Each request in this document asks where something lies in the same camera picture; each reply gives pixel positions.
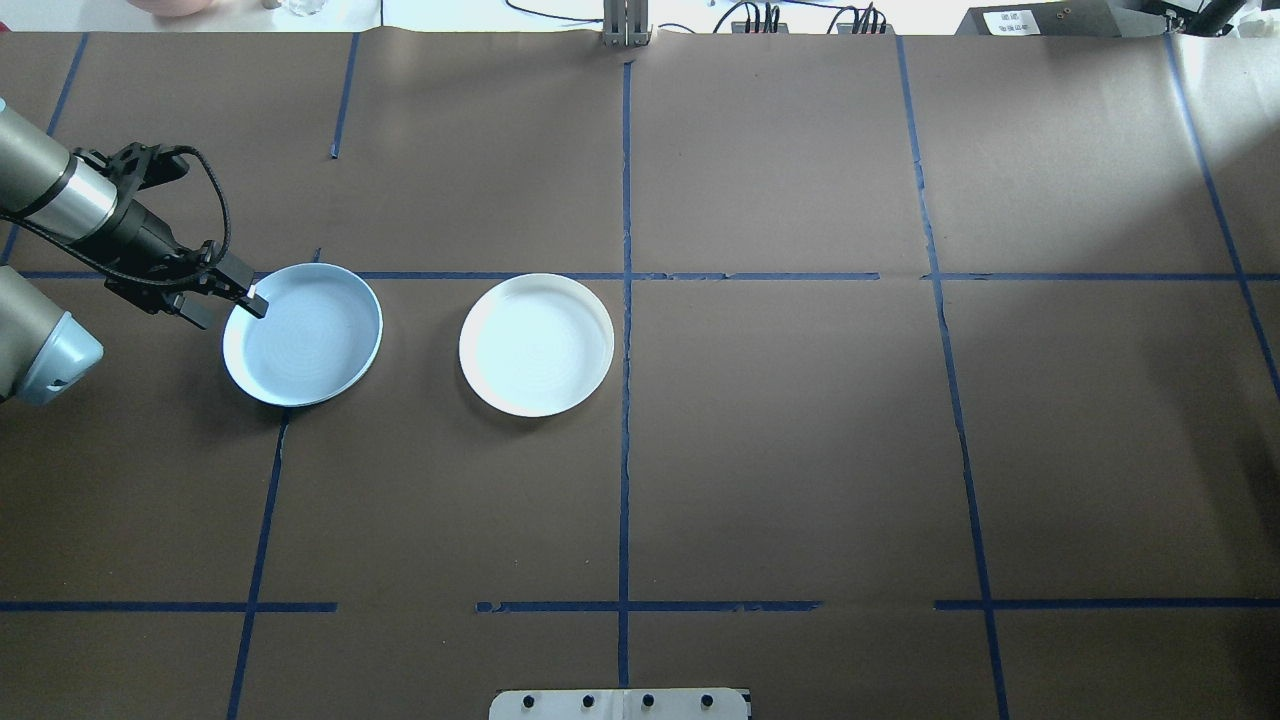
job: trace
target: white bowl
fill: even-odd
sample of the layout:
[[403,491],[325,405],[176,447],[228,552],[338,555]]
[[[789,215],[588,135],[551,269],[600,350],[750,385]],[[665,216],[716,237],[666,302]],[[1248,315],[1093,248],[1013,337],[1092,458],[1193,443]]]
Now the white bowl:
[[458,338],[471,388],[503,413],[544,418],[586,400],[613,363],[613,322],[595,295],[535,273],[484,293]]
[[248,395],[282,407],[315,405],[356,383],[383,340],[378,296],[355,273],[305,263],[257,283],[270,306],[261,320],[242,307],[223,332],[223,361]]
[[192,15],[212,5],[214,0],[129,0],[129,4],[161,18]]

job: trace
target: white label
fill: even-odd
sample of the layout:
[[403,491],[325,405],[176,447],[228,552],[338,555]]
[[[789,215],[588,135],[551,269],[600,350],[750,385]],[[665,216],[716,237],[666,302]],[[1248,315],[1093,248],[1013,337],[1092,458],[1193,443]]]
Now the white label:
[[987,20],[991,35],[1039,35],[1039,26],[1030,10],[983,13],[982,19]]

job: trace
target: blue tape line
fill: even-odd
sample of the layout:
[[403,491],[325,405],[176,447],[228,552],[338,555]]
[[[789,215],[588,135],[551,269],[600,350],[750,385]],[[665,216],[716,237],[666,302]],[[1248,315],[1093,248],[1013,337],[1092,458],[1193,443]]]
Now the blue tape line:
[[280,468],[284,465],[284,437],[289,432],[289,418],[292,415],[292,410],[284,410],[280,414],[280,433],[275,438],[275,460],[271,462],[271,482],[266,487],[262,527],[257,534],[257,555],[253,559],[253,577],[248,585],[248,602],[244,609],[244,625],[241,628],[239,652],[236,655],[236,675],[232,679],[232,696],[227,703],[228,720],[233,720],[239,712],[239,697],[244,687],[244,667],[248,665],[248,648],[253,639],[257,596],[262,588],[262,568],[266,565],[266,543],[271,537],[271,516],[275,512],[275,496],[280,487]]
[[0,602],[0,612],[244,612],[243,602]]
[[347,77],[342,81],[342,104],[338,105],[338,124],[333,128],[333,145],[329,156],[338,158],[342,151],[342,128],[347,124],[347,102],[351,101],[351,83],[356,77],[356,54],[360,51],[360,33],[351,33],[351,50],[347,51]]
[[929,218],[929,206],[924,200],[924,164],[920,160],[920,138],[915,127],[915,108],[911,102],[911,79],[906,68],[906,46],[902,36],[896,36],[897,65],[902,77],[902,102],[906,109],[906,127],[911,140],[911,164],[915,168],[915,187],[920,204],[920,222],[924,225],[925,247],[929,255],[929,272],[932,274],[933,304],[938,315],[938,331],[942,336],[942,357],[947,368],[947,386],[951,391],[951,414],[956,425],[956,434],[960,438],[960,459],[964,468],[965,497],[969,502],[969,530],[973,536],[973,553],[978,566],[978,585],[982,591],[984,603],[984,619],[987,624],[987,650],[991,655],[991,675],[996,689],[996,707],[1001,720],[1009,719],[1009,701],[1005,697],[1005,671],[1004,661],[1000,657],[1000,638],[996,633],[996,612],[991,607],[991,579],[987,573],[987,551],[982,541],[982,519],[978,515],[978,493],[973,483],[973,464],[969,459],[969,438],[965,433],[964,407],[960,404],[960,384],[956,379],[955,355],[951,350],[951,331],[947,328],[946,302],[942,296],[942,270],[938,265],[938,251],[933,240],[933,222]]
[[72,94],[72,83],[76,82],[76,73],[79,70],[79,61],[84,58],[84,47],[88,46],[88,33],[81,33],[79,45],[76,46],[76,55],[72,56],[72,67],[67,70],[67,81],[63,82],[63,91],[58,94],[58,104],[54,105],[54,114],[49,118],[49,127],[45,133],[54,135],[58,129],[58,120],[63,119],[63,109],[67,108],[67,99]]
[[[311,260],[319,263],[320,256]],[[23,270],[22,277],[41,281],[101,279],[92,270]],[[261,270],[253,274],[262,279],[271,274]],[[366,281],[506,281],[527,273],[511,272],[431,272],[431,270],[364,270],[357,275]],[[626,273],[556,273],[575,281],[623,281]],[[1228,273],[941,273],[942,282],[1238,282]],[[1249,273],[1249,282],[1280,282],[1280,273]],[[701,282],[701,281],[878,281],[879,273],[632,273],[632,282]],[[920,277],[932,281],[933,274]]]
[[[63,90],[58,94],[58,102],[54,105],[54,114],[49,117],[49,126],[45,127],[46,135],[54,135],[54,131],[58,129],[58,120],[63,117],[63,108],[67,106],[67,97],[72,94],[72,83],[76,82],[76,73],[79,70],[79,61],[84,58],[84,47],[87,45],[88,33],[82,32],[79,45],[76,46],[76,54],[72,55],[72,64],[67,68],[67,79],[63,81]],[[18,225],[13,225],[9,229],[9,238],[5,240],[4,250],[0,251],[0,265],[9,263],[15,242],[18,242]]]
[[[1235,282],[1229,273],[941,273],[942,282]],[[932,274],[920,279],[933,279]]]
[[13,255],[13,245],[18,242],[18,225],[9,225],[9,238],[4,243],[4,250],[0,251],[0,265],[9,264],[9,256]]
[[878,281],[879,273],[636,273],[637,281]]
[[[370,270],[357,272],[366,281],[507,281],[529,273],[509,272],[430,272]],[[621,281],[623,273],[556,273],[575,281]]]
[[477,602],[476,612],[481,615],[506,615],[508,612],[617,612],[618,603],[612,600],[567,601],[567,602]]
[[[0,612],[244,612],[246,602],[9,601]],[[337,602],[264,602],[259,612],[337,612]]]
[[724,601],[548,601],[477,602],[481,615],[516,612],[812,612],[822,607],[818,600],[724,600]]
[[[1274,597],[1101,597],[1057,600],[995,600],[996,610],[1197,610],[1197,609],[1272,609],[1280,607]],[[933,609],[941,612],[982,610],[979,600],[940,600]]]
[[1271,343],[1267,342],[1267,333],[1262,328],[1262,319],[1258,316],[1258,307],[1253,302],[1253,293],[1249,291],[1249,281],[1244,274],[1244,264],[1240,263],[1240,254],[1235,247],[1235,238],[1231,237],[1231,227],[1226,222],[1226,211],[1222,210],[1222,200],[1217,195],[1217,186],[1213,183],[1213,173],[1210,172],[1208,160],[1204,158],[1204,146],[1201,143],[1199,132],[1192,120],[1192,110],[1187,104],[1187,94],[1183,90],[1183,73],[1178,69],[1178,56],[1174,51],[1174,38],[1165,36],[1165,55],[1169,58],[1169,70],[1174,76],[1174,96],[1178,99],[1178,110],[1183,115],[1187,133],[1192,138],[1196,149],[1196,160],[1199,163],[1201,174],[1204,177],[1204,187],[1208,190],[1210,201],[1213,204],[1213,215],[1217,218],[1217,227],[1222,231],[1222,241],[1226,242],[1226,254],[1231,258],[1231,268],[1240,283],[1240,295],[1244,296],[1244,305],[1249,309],[1249,322],[1253,323],[1253,334],[1258,338],[1258,347],[1262,350],[1262,359],[1267,364],[1267,373],[1271,375],[1271,388],[1276,398],[1280,400],[1280,373],[1276,372],[1275,356],[1271,354]]
[[631,684],[631,63],[622,65],[622,465],[618,503],[618,687]]
[[635,612],[813,612],[822,607],[818,600],[731,600],[699,601],[640,601],[632,602]]
[[337,612],[337,602],[260,602],[255,612]]
[[28,281],[100,281],[102,275],[92,270],[51,270],[45,273],[18,273]]

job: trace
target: metal bracket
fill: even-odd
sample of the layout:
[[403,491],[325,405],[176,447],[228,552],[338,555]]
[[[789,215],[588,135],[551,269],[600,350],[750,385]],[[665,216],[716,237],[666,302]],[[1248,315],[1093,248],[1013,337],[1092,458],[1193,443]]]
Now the metal bracket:
[[604,0],[604,44],[612,47],[649,45],[649,0]]
[[507,691],[489,720],[751,720],[751,693],[730,688]]

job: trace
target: black cable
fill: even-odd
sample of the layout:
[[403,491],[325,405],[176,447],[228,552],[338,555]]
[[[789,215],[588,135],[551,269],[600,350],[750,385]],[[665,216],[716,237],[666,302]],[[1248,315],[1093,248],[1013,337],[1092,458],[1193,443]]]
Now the black cable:
[[867,5],[867,9],[863,10],[863,22],[855,27],[854,32],[858,35],[867,35],[872,20],[876,18],[876,3]]
[[849,5],[832,5],[831,3],[810,3],[809,0],[778,0],[778,3],[788,3],[791,5],[809,5],[810,8],[827,8],[828,10],[849,6]]
[[550,18],[553,20],[568,20],[568,22],[572,22],[572,23],[603,23],[604,22],[604,18],[570,18],[570,17],[566,17],[566,15],[553,15],[550,13],[540,13],[538,10],[530,10],[529,8],[521,8],[520,5],[516,5],[515,3],[512,3],[511,0],[503,0],[503,3],[506,3],[507,6],[511,8],[512,10],[520,10],[521,13],[527,13],[530,15],[538,15],[539,18]]
[[223,186],[219,184],[218,176],[214,174],[214,169],[209,165],[209,160],[205,159],[204,152],[201,152],[200,150],[196,150],[195,147],[192,147],[189,145],[177,145],[177,146],[174,146],[173,150],[178,155],[191,155],[195,159],[200,160],[200,165],[202,168],[205,168],[205,174],[209,176],[209,183],[214,186],[214,192],[218,195],[218,205],[219,205],[219,208],[223,211],[223,245],[221,245],[221,247],[218,249],[216,255],[214,255],[214,259],[210,260],[209,264],[202,265],[200,270],[197,270],[197,272],[195,272],[195,273],[192,273],[189,275],[186,275],[186,277],[182,277],[182,278],[166,279],[166,281],[154,281],[151,278],[140,278],[137,275],[131,275],[131,274],[127,274],[127,273],[122,273],[122,272],[116,270],[115,268],[108,268],[106,265],[99,263],[97,260],[90,258],[88,255],[84,255],[79,250],[76,250],[74,247],[70,247],[69,245],[64,245],[56,237],[54,237],[52,234],[50,234],[49,231],[46,231],[45,228],[42,228],[42,227],[40,227],[40,225],[37,225],[35,223],[28,222],[26,218],[15,218],[13,215],[5,214],[5,213],[0,213],[0,220],[4,220],[6,223],[13,223],[13,224],[18,225],[19,228],[22,228],[22,229],[24,229],[24,231],[35,234],[36,237],[38,237],[41,240],[46,240],[49,242],[52,242],[58,247],[63,249],[63,251],[65,251],[72,258],[79,260],[81,263],[84,263],[86,265],[88,265],[93,270],[97,270],[104,277],[108,277],[110,279],[119,281],[119,282],[125,282],[125,283],[132,283],[132,284],[142,284],[142,286],[147,286],[147,287],[179,287],[179,286],[189,284],[189,283],[192,283],[195,281],[201,279],[201,275],[204,275],[206,272],[216,268],[218,264],[223,261],[223,258],[227,255],[227,250],[230,249],[230,246],[232,246],[232,219],[230,219],[230,213],[227,209],[227,197],[223,195]]
[[840,19],[840,15],[844,15],[845,13],[847,13],[850,10],[854,12],[854,28],[858,28],[858,20],[859,20],[859,17],[860,17],[859,10],[858,10],[858,8],[854,8],[852,5],[846,5],[846,6],[836,10],[836,17],[831,18],[831,24],[827,26],[827,35],[831,35],[831,31],[836,29],[836,22]]
[[876,9],[874,3],[867,6],[867,12],[872,13],[872,18],[870,22],[867,23],[867,32],[864,35],[884,35],[888,29],[888,18],[884,13]]
[[728,10],[724,10],[724,14],[721,15],[719,22],[716,23],[716,29],[712,31],[712,35],[716,35],[717,32],[719,32],[721,26],[724,24],[724,20],[728,19],[730,14],[733,10],[736,10],[739,8],[742,8],[742,6],[746,8],[746,23],[748,23],[748,26],[751,24],[751,19],[753,19],[751,18],[751,9],[753,8],[755,9],[755,22],[756,23],[760,22],[760,6],[756,5],[755,3],[751,3],[751,0],[739,0],[737,3],[733,3],[733,6],[731,6]]

